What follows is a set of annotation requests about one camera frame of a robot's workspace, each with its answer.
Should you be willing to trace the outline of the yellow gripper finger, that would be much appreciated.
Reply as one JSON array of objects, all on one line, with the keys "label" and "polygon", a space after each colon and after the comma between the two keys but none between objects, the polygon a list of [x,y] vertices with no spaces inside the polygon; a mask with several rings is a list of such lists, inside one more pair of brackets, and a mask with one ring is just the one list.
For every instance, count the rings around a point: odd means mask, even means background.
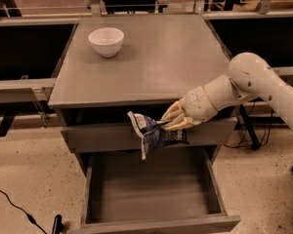
[{"label": "yellow gripper finger", "polygon": [[166,112],[162,115],[161,120],[164,122],[168,122],[183,116],[184,110],[182,107],[182,103],[177,100],[166,110]]},{"label": "yellow gripper finger", "polygon": [[172,122],[164,125],[165,131],[177,131],[187,129],[193,126],[193,121],[190,117],[176,118]]}]

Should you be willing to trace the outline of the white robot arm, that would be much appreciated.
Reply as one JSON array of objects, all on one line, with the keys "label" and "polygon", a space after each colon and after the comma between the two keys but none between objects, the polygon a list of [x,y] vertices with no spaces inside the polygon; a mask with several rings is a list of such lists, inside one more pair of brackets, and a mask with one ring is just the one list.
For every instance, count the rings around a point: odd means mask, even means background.
[{"label": "white robot arm", "polygon": [[161,121],[166,131],[187,129],[254,98],[265,101],[293,131],[293,87],[252,53],[235,56],[226,75],[187,92],[167,109]]}]

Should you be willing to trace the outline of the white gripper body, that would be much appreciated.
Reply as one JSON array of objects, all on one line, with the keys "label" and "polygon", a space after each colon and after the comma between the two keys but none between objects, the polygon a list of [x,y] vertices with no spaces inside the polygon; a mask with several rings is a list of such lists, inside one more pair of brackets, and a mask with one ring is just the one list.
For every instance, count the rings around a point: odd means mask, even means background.
[{"label": "white gripper body", "polygon": [[222,109],[239,104],[241,100],[240,90],[227,75],[221,75],[187,92],[181,99],[181,106],[184,119],[191,125],[199,125],[209,121]]}]

